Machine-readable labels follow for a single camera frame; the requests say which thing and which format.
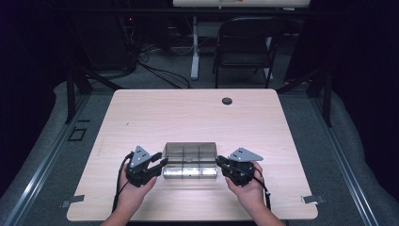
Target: gray floor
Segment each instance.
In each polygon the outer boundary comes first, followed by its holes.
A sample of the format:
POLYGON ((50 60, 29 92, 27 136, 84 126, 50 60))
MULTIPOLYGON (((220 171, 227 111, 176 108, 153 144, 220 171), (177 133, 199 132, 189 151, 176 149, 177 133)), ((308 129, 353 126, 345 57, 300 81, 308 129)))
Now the gray floor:
MULTIPOLYGON (((276 67, 273 71, 274 80, 270 88, 277 89, 284 85, 283 76, 289 62, 291 51, 295 45, 292 37, 284 39, 280 46, 276 67)), ((212 75, 213 46, 204 43, 201 46, 201 58, 199 65, 199 79, 189 80, 194 89, 212 89, 214 76, 212 75)), ((174 52, 165 53, 153 51, 147 55, 148 62, 155 68, 178 73, 189 79, 191 70, 191 54, 178 55, 174 52)), ((228 80, 230 74, 234 82, 248 79, 262 81, 262 73, 251 74, 242 71, 226 72, 228 80)), ((127 89, 172 89, 160 78, 152 75, 142 67, 113 82, 127 89)), ((77 100, 82 105, 76 120, 65 125, 67 117, 67 99, 65 84, 55 89, 57 100, 56 107, 50 120, 42 131, 42 134, 26 159, 20 173, 9 187, 7 193, 0 201, 0 224, 6 222, 18 222, 22 225, 98 225, 99 222, 70 222, 66 219, 68 208, 60 208, 59 205, 68 200, 74 193, 83 168, 88 159, 89 152, 100 129, 105 111, 112 98, 112 91, 103 84, 91 81, 95 91, 89 97, 81 96, 77 92, 77 100), (86 128, 87 132, 82 141, 67 141, 59 139, 62 135, 68 138, 72 128, 86 128), (35 179, 37 170, 42 167, 43 159, 46 159, 54 149, 58 154, 52 157, 53 163, 49 167, 49 174, 43 175, 42 186, 38 187, 38 193, 30 197, 32 202, 22 202, 21 197, 28 193, 29 182, 35 179), (11 220, 10 217, 18 216, 20 219, 11 220)), ((319 100, 308 99, 304 94, 307 84, 303 84, 288 94, 281 94, 280 101, 290 126, 295 145, 301 158, 305 173, 314 195, 323 195, 326 202, 318 205, 319 216, 314 220, 290 221, 290 225, 367 225, 367 220, 359 211, 356 195, 345 180, 345 171, 340 168, 336 157, 336 150, 328 135, 332 132, 340 143, 345 160, 350 169, 356 175, 362 195, 370 205, 372 214, 379 225, 398 225, 398 202, 382 189, 375 180, 373 173, 364 163, 363 150, 359 135, 350 117, 344 110, 344 105, 338 96, 333 95, 332 100, 332 129, 326 129, 319 119, 319 100)), ((261 88, 258 86, 226 85, 221 88, 261 88)), ((203 225, 201 223, 173 224, 169 225, 203 225)), ((231 223, 230 225, 245 225, 244 223, 231 223)))

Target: table top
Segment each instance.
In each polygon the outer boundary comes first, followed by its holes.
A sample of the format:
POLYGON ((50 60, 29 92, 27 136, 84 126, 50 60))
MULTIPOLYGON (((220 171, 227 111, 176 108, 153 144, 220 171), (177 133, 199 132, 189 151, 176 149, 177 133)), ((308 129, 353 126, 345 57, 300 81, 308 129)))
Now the table top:
MULTIPOLYGON (((280 219, 317 217, 302 196, 311 190, 272 89, 123 89, 115 92, 92 148, 69 220, 104 220, 110 213, 120 164, 140 145, 162 152, 167 142, 215 142, 218 155, 246 148, 263 157, 265 185, 280 219), (222 103, 231 98, 230 105, 222 103)), ((250 219, 218 169, 216 179, 158 177, 132 220, 250 219)))
POLYGON ((310 0, 173 0, 174 7, 256 7, 256 8, 307 8, 310 0))

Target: black chair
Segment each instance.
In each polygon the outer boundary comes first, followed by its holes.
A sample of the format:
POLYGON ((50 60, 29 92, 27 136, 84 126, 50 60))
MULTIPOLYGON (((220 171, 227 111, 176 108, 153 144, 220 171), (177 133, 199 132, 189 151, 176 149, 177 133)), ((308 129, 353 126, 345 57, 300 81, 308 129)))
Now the black chair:
POLYGON ((284 31, 284 21, 275 17, 236 17, 220 26, 213 67, 215 87, 218 87, 220 67, 248 68, 256 71, 268 68, 265 79, 267 88, 277 43, 284 31), (271 39, 269 45, 266 44, 267 39, 271 39))

